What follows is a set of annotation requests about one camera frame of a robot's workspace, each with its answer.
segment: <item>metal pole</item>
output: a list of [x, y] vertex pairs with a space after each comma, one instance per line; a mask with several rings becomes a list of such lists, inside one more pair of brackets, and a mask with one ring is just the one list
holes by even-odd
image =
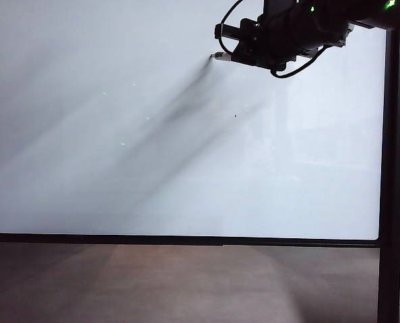
[[399, 322], [400, 294], [400, 30], [387, 34], [378, 323]]

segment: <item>white whiteboard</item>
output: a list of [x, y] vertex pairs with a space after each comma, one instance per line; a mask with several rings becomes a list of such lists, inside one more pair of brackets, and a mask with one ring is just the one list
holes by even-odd
[[0, 232], [377, 239], [385, 32], [278, 80], [233, 1], [0, 0]]

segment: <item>gray floor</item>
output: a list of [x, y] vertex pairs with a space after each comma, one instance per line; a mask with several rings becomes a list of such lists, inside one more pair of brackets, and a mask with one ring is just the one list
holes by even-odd
[[375, 322], [378, 251], [0, 244], [0, 322]]

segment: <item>green laser dot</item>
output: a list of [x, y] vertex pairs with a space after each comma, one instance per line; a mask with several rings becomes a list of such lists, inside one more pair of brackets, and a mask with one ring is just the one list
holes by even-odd
[[386, 2], [386, 5], [384, 6], [384, 9], [390, 9], [392, 6], [394, 6], [396, 4], [396, 0], [388, 0]]

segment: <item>wire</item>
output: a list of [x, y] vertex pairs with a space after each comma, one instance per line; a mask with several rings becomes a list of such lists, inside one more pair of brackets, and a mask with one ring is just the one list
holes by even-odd
[[276, 73], [276, 71], [270, 71], [270, 74], [272, 74], [274, 77], [277, 77], [278, 79], [286, 79], [286, 78], [288, 78], [288, 77], [294, 76], [295, 74], [297, 74], [297, 73], [303, 71], [305, 68], [307, 68], [308, 66], [310, 66], [311, 64], [313, 64], [313, 63], [316, 61], [316, 59], [319, 58], [320, 55], [323, 54], [323, 53], [326, 51], [326, 49], [328, 49], [328, 48], [330, 48], [330, 47], [331, 47], [330, 45], [324, 45], [324, 46], [322, 47], [322, 49], [320, 49], [320, 50], [315, 54], [315, 56], [314, 56], [313, 58], [311, 58], [311, 60], [309, 60], [309, 62], [303, 64], [301, 67], [299, 67], [298, 69], [295, 69], [295, 70], [292, 71], [292, 72], [289, 72], [289, 73], [283, 74], [283, 75], [278, 75], [278, 74]]
[[[224, 25], [224, 23], [226, 22], [228, 16], [233, 12], [233, 10], [236, 9], [236, 7], [237, 7], [238, 5], [240, 5], [240, 3], [241, 3], [242, 1], [243, 1], [243, 0], [237, 0], [237, 1], [235, 2], [235, 4], [233, 4], [233, 6], [230, 8], [230, 10], [227, 11], [227, 13], [226, 13], [226, 15], [224, 16], [224, 18], [222, 18], [221, 25]], [[233, 52], [230, 52], [230, 51], [228, 50], [228, 48], [227, 48], [227, 47], [224, 45], [224, 43], [222, 42], [222, 36], [220, 36], [220, 37], [218, 38], [218, 41], [220, 42], [221, 48], [223, 49], [224, 52], [226, 52], [226, 53], [229, 54], [229, 55], [233, 55]]]

